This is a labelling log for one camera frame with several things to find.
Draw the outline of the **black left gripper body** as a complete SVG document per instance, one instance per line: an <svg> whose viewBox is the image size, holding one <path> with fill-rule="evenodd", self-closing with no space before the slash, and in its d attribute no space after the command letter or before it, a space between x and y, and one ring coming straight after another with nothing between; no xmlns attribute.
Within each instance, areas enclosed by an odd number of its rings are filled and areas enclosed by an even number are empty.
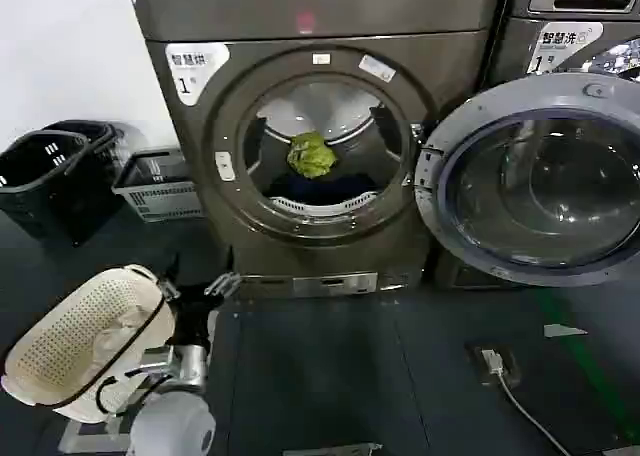
<svg viewBox="0 0 640 456"><path fill-rule="evenodd" d="M181 286L180 296L171 302L175 329L173 346L201 346L211 348L208 330L210 313L219 307L219 297L207 290L206 284Z"/></svg>

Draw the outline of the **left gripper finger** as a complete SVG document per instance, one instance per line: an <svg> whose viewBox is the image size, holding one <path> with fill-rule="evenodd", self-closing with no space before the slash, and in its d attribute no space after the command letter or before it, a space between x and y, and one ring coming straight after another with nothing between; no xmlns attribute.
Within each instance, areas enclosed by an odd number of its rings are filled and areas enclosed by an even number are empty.
<svg viewBox="0 0 640 456"><path fill-rule="evenodd" d="M236 272L225 272L219 275L204 290L208 297L229 298L242 283L242 276Z"/></svg>
<svg viewBox="0 0 640 456"><path fill-rule="evenodd" d="M175 253L164 271L158 276L156 286L167 302L177 300L181 293L176 285L180 271L180 254Z"/></svg>

